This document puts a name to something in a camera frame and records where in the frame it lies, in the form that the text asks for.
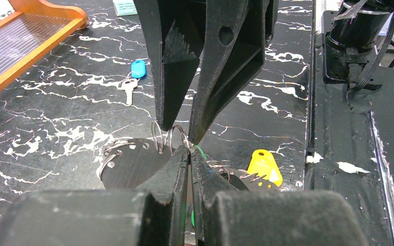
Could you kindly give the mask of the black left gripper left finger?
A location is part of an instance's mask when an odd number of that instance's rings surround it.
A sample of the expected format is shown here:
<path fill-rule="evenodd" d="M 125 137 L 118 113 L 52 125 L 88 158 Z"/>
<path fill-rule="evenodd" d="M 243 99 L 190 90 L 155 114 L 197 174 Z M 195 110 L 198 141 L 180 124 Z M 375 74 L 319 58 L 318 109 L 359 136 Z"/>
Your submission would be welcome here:
<path fill-rule="evenodd" d="M 0 222 L 0 245 L 183 245 L 189 152 L 134 190 L 28 193 Z"/>

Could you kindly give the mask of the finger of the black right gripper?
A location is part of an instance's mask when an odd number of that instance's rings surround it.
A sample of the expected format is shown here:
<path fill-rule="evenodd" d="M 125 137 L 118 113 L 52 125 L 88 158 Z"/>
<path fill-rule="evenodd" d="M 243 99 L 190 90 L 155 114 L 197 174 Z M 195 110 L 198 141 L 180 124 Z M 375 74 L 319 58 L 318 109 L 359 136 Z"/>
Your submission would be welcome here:
<path fill-rule="evenodd" d="M 156 121 L 169 130 L 200 64 L 206 2 L 134 1 L 154 82 Z"/>
<path fill-rule="evenodd" d="M 206 1 L 201 71 L 188 139 L 198 144 L 217 115 L 262 70 L 278 1 Z"/>

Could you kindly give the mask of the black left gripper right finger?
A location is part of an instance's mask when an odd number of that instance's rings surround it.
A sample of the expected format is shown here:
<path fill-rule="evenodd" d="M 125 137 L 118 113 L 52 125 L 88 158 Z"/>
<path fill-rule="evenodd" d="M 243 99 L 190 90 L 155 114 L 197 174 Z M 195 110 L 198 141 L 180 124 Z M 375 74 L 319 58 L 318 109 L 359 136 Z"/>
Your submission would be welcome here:
<path fill-rule="evenodd" d="M 368 245 L 338 193 L 240 191 L 190 156 L 198 245 Z"/>

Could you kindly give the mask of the blue key tag with key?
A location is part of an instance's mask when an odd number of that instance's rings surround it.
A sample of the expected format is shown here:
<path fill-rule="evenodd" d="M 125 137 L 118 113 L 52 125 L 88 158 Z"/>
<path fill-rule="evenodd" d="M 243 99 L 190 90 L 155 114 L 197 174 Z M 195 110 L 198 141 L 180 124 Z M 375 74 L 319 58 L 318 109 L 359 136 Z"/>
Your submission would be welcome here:
<path fill-rule="evenodd" d="M 120 82 L 119 90 L 126 94 L 126 105 L 130 106 L 133 102 L 133 91 L 138 86 L 141 78 L 146 76 L 146 64 L 143 60 L 136 60 L 131 64 L 131 71 L 125 80 Z"/>

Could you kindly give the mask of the yellow key tag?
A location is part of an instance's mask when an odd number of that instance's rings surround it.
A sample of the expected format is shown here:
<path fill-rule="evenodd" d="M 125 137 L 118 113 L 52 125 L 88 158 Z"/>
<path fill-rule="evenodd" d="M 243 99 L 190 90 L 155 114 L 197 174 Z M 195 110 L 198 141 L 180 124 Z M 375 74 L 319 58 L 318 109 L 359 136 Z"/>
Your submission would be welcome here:
<path fill-rule="evenodd" d="M 257 173 L 258 176 L 274 183 L 277 187 L 280 187 L 283 182 L 282 174 L 273 154 L 265 149 L 257 149 L 253 152 L 247 173 Z"/>

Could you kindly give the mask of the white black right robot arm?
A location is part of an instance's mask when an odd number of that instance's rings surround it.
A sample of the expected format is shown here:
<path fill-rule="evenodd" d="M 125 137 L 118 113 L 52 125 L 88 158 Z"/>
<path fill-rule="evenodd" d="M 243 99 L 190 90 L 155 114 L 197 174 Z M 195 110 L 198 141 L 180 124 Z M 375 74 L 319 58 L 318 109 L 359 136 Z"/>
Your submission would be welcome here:
<path fill-rule="evenodd" d="M 274 36 L 277 1 L 135 1 L 152 66 L 158 126 L 173 128 L 184 97 L 200 72 L 188 138 L 198 144 L 217 115 L 261 71 Z M 325 72 L 333 84 L 375 90 L 370 78 L 385 49 L 367 60 L 390 21 L 394 1 L 343 1 L 325 33 Z"/>

